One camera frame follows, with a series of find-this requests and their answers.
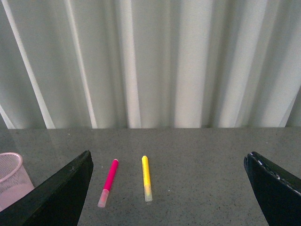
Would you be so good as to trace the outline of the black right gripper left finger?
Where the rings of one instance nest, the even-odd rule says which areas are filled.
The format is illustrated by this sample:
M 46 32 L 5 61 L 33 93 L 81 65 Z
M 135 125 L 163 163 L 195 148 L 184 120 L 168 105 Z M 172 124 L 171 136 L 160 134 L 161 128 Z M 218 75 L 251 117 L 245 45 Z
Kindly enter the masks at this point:
M 26 196 L 0 213 L 2 226 L 76 226 L 93 172 L 84 151 Z

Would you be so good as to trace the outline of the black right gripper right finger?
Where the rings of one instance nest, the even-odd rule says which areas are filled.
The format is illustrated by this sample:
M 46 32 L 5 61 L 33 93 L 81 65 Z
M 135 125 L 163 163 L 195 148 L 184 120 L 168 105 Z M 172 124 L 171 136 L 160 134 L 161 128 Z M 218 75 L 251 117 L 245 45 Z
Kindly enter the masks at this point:
M 256 200 L 270 226 L 301 224 L 301 179 L 257 152 L 244 157 Z

